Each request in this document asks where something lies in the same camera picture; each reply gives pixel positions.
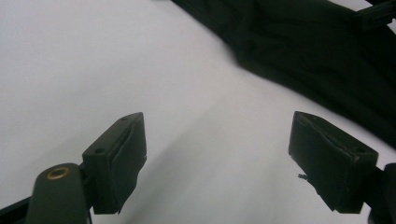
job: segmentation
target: black plastic part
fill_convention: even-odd
[[[330,209],[361,211],[364,199],[358,191],[375,170],[376,151],[325,119],[295,112],[289,154]]]
[[[85,174],[95,183],[95,214],[121,210],[134,191],[146,155],[143,113],[119,119],[83,153]]]
[[[367,7],[356,13],[355,20],[363,31],[385,26],[396,17],[396,1],[388,1]]]
[[[86,207],[78,166],[56,165],[37,177],[26,224],[91,223]]]
[[[84,185],[84,194],[85,194],[85,201],[87,202],[87,209],[91,209],[93,206],[93,202],[95,201],[95,182],[94,179],[91,177],[87,177],[85,172],[85,165],[82,163],[79,166],[79,170],[82,177],[82,184]]]
[[[0,210],[1,224],[23,224],[26,220],[30,198],[23,199]]]
[[[388,0],[366,0],[366,2],[370,3],[371,5],[377,5],[384,2],[388,2]]]
[[[382,186],[392,223],[396,223],[396,163],[385,167]]]
[[[360,195],[377,217],[381,217],[383,220],[390,220],[389,208],[382,186],[383,178],[384,172],[375,168],[373,173],[361,183]]]

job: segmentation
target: brass grommet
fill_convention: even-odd
[[[47,179],[50,180],[60,179],[64,176],[67,176],[69,172],[70,170],[67,167],[58,167],[56,169],[49,171],[49,173],[47,174]]]

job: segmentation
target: white background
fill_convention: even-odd
[[[95,224],[366,223],[367,206],[332,212],[297,178],[296,110],[377,150],[380,168],[396,161],[357,124],[239,68],[170,1],[0,2],[0,207],[30,196],[52,165],[80,164],[114,121],[141,111],[148,161],[120,215]]]

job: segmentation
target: black fabric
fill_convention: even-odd
[[[354,11],[325,0],[173,1],[227,43],[247,70],[396,148],[396,36],[388,27],[362,32]]]

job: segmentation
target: screw hole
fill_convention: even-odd
[[[97,148],[96,150],[95,150],[95,154],[101,154],[101,153],[104,153],[105,152],[105,149],[104,148]]]
[[[54,170],[51,170],[47,174],[47,179],[54,180],[54,179],[59,179],[64,176],[67,176],[69,174],[69,168],[67,167],[59,167]]]

